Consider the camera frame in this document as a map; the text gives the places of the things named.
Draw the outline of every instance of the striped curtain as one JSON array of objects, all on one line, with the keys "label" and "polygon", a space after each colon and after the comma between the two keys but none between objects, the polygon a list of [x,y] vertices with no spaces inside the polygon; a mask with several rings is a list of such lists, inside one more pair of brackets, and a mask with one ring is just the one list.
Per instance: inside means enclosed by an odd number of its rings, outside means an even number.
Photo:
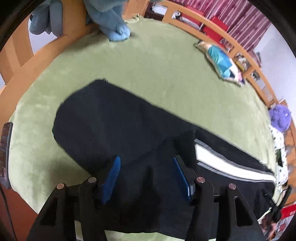
[{"label": "striped curtain", "polygon": [[175,0],[188,4],[210,19],[217,16],[227,32],[247,51],[253,50],[271,22],[247,0]]}]

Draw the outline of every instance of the plush toy leg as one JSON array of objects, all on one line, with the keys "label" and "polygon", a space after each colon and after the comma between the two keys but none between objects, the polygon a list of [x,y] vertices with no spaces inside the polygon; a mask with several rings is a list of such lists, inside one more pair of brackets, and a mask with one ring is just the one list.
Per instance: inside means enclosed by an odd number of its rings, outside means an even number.
[{"label": "plush toy leg", "polygon": [[60,37],[63,35],[63,3],[53,0],[49,6],[49,19],[52,33]]},{"label": "plush toy leg", "polygon": [[101,31],[110,41],[122,41],[129,38],[130,30],[128,26],[113,9],[99,12],[87,0],[84,1],[84,4],[91,19],[99,25]]},{"label": "plush toy leg", "polygon": [[40,7],[35,9],[31,19],[30,32],[32,34],[41,34],[43,33],[49,24],[49,7]]},{"label": "plush toy leg", "polygon": [[[123,4],[115,6],[112,9],[122,19]],[[122,28],[123,28],[123,33],[127,36],[130,36],[131,30],[129,29],[129,27],[127,26],[126,23],[124,25],[122,25]]]},{"label": "plush toy leg", "polygon": [[115,6],[122,5],[127,0],[84,0],[92,5],[97,11],[105,12],[112,9]]}]

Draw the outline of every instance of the metal screw head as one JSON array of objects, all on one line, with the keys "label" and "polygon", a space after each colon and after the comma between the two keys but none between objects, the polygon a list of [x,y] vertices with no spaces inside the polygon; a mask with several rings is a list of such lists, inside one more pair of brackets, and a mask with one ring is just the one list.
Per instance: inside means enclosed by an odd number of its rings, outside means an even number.
[{"label": "metal screw head", "polygon": [[59,184],[57,185],[57,189],[63,189],[64,186],[65,186],[64,183],[59,183]]},{"label": "metal screw head", "polygon": [[229,184],[228,184],[228,187],[229,187],[230,189],[233,189],[233,190],[234,190],[234,189],[236,189],[237,186],[236,186],[235,184],[233,184],[233,183],[229,183]]},{"label": "metal screw head", "polygon": [[88,179],[88,182],[89,182],[89,183],[95,183],[95,182],[96,182],[96,178],[95,178],[95,177],[90,177],[90,178]]},{"label": "metal screw head", "polygon": [[196,179],[199,183],[204,183],[205,182],[205,179],[203,177],[198,177]]}]

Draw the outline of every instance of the green carpet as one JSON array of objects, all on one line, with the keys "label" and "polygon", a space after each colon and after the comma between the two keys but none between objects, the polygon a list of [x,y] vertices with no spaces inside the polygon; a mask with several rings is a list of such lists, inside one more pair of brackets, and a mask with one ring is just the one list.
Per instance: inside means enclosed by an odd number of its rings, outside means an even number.
[{"label": "green carpet", "polygon": [[[131,37],[124,42],[109,42],[101,33],[77,41],[19,101],[10,119],[9,176],[36,212],[58,183],[74,185],[89,176],[57,145],[52,126],[60,103],[97,78],[210,130],[275,170],[267,109],[250,84],[240,88],[219,79],[193,46],[197,39],[176,27],[149,19],[129,26]],[[127,237],[116,240],[142,240]]]}]

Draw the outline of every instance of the blue pillow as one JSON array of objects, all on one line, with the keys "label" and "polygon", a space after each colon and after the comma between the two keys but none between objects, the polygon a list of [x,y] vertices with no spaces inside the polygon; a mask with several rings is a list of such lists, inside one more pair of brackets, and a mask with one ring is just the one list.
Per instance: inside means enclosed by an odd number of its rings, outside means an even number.
[{"label": "blue pillow", "polygon": [[208,56],[211,58],[213,64],[215,64],[217,71],[219,71],[222,77],[230,77],[229,68],[231,67],[231,62],[226,53],[224,53],[220,48],[212,45],[207,51]]}]

